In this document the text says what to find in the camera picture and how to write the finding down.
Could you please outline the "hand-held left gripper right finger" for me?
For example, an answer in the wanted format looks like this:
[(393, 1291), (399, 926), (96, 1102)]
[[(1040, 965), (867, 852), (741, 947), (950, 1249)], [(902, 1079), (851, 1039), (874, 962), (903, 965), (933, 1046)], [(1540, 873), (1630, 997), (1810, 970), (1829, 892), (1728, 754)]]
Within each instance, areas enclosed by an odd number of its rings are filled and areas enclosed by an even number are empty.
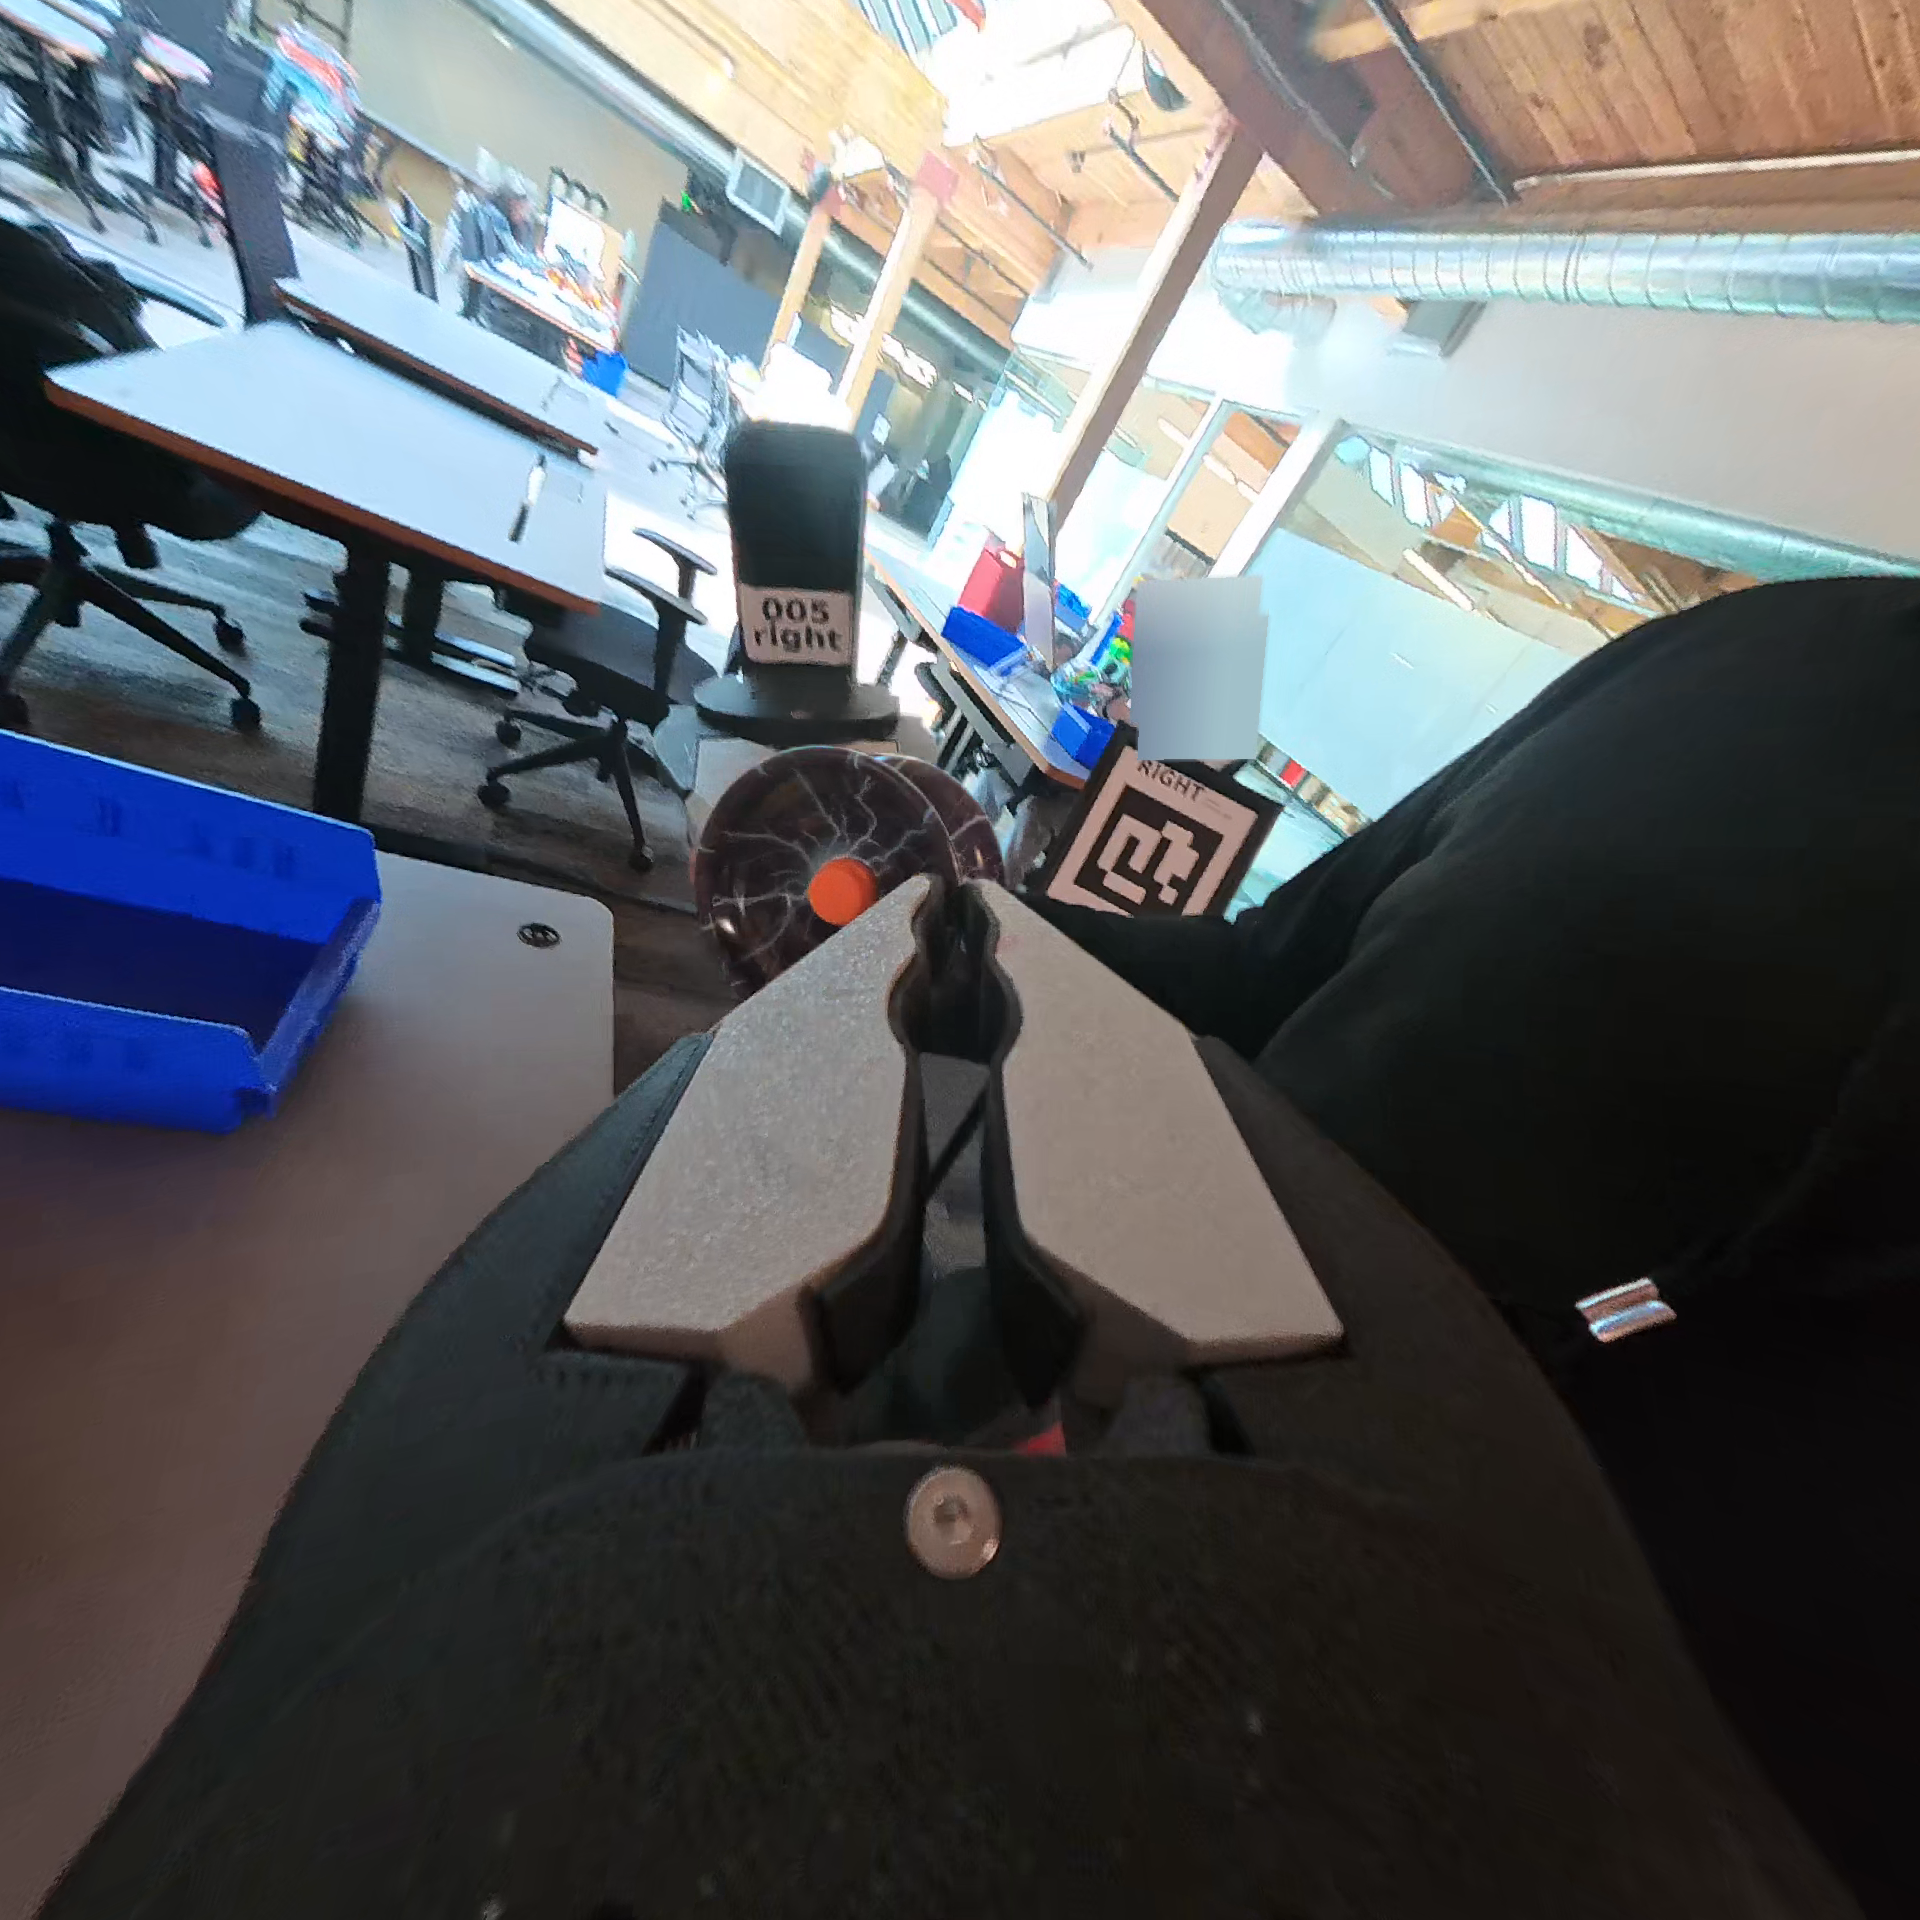
[(1178, 1022), (991, 882), (951, 908), (988, 1052), (981, 1202), (1021, 1393), (1338, 1350), (1342, 1323)]

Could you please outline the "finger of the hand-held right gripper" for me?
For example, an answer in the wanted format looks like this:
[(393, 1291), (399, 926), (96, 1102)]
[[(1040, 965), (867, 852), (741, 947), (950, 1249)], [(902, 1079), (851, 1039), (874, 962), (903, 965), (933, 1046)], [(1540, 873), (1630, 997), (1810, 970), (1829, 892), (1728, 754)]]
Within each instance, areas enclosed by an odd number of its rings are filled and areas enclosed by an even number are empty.
[(731, 734), (703, 734), (695, 743), (695, 843), (703, 840), (712, 812), (735, 781), (766, 759), (789, 752)]

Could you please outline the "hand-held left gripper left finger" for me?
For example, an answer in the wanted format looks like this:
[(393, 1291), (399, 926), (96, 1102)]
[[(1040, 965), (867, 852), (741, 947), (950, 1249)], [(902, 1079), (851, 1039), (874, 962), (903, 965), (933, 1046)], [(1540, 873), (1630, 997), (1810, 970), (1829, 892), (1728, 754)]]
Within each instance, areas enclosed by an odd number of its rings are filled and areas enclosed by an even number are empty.
[(851, 1391), (916, 1307), (925, 1186), (912, 877), (708, 1039), (563, 1330), (582, 1348)]

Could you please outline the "dark marbled yoyo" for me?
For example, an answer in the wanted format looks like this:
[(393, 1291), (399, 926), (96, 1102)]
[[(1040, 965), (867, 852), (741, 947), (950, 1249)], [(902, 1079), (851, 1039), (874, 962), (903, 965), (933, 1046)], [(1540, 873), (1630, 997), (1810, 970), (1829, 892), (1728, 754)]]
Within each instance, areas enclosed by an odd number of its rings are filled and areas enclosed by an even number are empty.
[(752, 1000), (916, 877), (1003, 881), (990, 817), (940, 768), (852, 747), (766, 757), (728, 785), (689, 856), (695, 906)]

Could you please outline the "person's right forearm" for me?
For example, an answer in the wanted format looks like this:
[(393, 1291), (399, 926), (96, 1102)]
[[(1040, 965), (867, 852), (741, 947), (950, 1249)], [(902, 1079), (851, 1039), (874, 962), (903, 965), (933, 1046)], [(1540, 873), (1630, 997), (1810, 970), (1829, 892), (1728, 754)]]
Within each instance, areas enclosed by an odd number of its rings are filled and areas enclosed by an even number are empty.
[(1914, 580), (1640, 627), (1234, 922), (1031, 905), (1516, 1317), (1916, 1321)]

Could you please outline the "black office chair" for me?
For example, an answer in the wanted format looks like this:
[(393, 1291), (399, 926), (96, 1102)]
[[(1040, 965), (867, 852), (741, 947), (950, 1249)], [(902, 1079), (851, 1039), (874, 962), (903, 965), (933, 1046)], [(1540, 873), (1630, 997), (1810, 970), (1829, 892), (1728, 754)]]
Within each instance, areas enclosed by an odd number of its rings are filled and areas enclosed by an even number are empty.
[(33, 599), (4, 637), (1, 725), (28, 731), (15, 677), (52, 627), (76, 628), (85, 607), (225, 681), (228, 721), (257, 733), (252, 684), (228, 658), (247, 649), (225, 605), (136, 582), (158, 565), (153, 531), (227, 542), (260, 518), (257, 506), (209, 471), (56, 407), (48, 375), (153, 349), (140, 291), (88, 259), (40, 218), (1, 224), (1, 493), (44, 518), (44, 551), (4, 545), (4, 585)]
[(609, 579), (634, 591), (645, 602), (644, 612), (603, 605), (590, 616), (566, 614), (558, 624), (530, 628), (527, 661), (563, 681), (560, 710), (507, 707), (496, 721), (496, 743), (516, 747), (529, 727), (550, 734), (555, 743), (491, 766), (476, 788), (476, 801), (485, 810), (504, 810), (512, 779), (587, 766), (619, 799), (633, 840), (631, 870), (647, 873), (655, 860), (636, 779), (655, 781), (678, 799), (689, 792), (689, 779), (678, 779), (666, 766), (659, 731), (714, 674), (701, 655), (687, 651), (687, 631), (708, 622), (692, 599), (692, 587), (697, 579), (714, 575), (714, 566), (664, 529), (638, 528), (636, 538), (676, 566), (678, 585), (664, 588), (634, 572), (611, 566)]

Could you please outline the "black partition panel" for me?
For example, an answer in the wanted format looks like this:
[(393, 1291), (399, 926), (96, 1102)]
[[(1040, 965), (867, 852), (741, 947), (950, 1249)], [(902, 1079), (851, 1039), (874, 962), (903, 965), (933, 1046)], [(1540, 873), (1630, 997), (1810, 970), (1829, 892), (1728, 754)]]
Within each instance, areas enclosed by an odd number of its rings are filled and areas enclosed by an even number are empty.
[(686, 194), (659, 200), (644, 247), (622, 283), (617, 349), (629, 375), (666, 393), (678, 366), (678, 336), (724, 339), (752, 285), (733, 272), (738, 227)]

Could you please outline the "white desk with black legs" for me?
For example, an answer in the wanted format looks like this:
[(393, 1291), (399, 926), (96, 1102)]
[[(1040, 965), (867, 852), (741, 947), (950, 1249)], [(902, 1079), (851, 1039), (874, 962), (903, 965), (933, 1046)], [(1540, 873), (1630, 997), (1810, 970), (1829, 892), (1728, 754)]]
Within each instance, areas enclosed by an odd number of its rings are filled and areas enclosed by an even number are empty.
[(603, 602), (606, 493), (590, 467), (546, 454), (529, 531), (508, 542), (537, 443), (295, 324), (125, 353), (47, 382), (56, 407), (341, 545), (310, 785), (313, 812), (333, 821), (361, 821), (395, 566), (507, 588), (555, 616)]
[(606, 442), (603, 400), (582, 379), (415, 291), (313, 269), (276, 281), (276, 293), (304, 324), (546, 448), (584, 460)]

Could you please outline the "blue plastic bin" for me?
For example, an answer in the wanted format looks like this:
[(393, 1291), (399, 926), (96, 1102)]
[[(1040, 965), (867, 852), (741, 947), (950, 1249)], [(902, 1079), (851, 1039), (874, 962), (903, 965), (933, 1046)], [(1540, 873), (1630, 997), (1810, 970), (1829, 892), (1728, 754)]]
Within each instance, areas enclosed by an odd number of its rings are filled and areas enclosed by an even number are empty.
[(274, 1116), (379, 908), (361, 828), (7, 733), (1, 1106)]

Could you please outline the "person's black hoodie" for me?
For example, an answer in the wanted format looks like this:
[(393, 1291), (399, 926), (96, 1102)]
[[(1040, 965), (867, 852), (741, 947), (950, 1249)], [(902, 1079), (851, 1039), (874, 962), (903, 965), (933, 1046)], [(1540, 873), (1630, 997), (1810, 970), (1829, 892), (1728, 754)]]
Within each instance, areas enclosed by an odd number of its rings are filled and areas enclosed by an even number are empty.
[(1866, 1915), (1918, 1911), (1918, 1073), (1891, 1025), (1787, 1185), (1562, 1393), (1726, 1718)]

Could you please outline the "silver ventilation duct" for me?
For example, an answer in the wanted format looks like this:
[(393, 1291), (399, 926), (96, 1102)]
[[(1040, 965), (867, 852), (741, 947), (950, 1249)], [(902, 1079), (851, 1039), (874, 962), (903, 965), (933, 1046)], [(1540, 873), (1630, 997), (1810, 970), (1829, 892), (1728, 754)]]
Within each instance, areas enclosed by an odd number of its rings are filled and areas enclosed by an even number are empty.
[(1535, 302), (1706, 317), (1918, 324), (1914, 232), (1449, 227), (1246, 221), (1223, 301)]
[(1558, 534), (1576, 529), (1584, 541), (1604, 541), (1615, 549), (1643, 547), (1759, 582), (1918, 575), (1916, 561), (1884, 551), (1480, 454), (1354, 430), (1339, 440), (1336, 457), (1384, 485), (1384, 498), (1415, 526), (1435, 529), (1451, 511), (1465, 511), (1500, 541), (1514, 542), (1530, 565), (1546, 565), (1546, 549), (1526, 534), (1526, 508), (1531, 504), (1552, 514)]

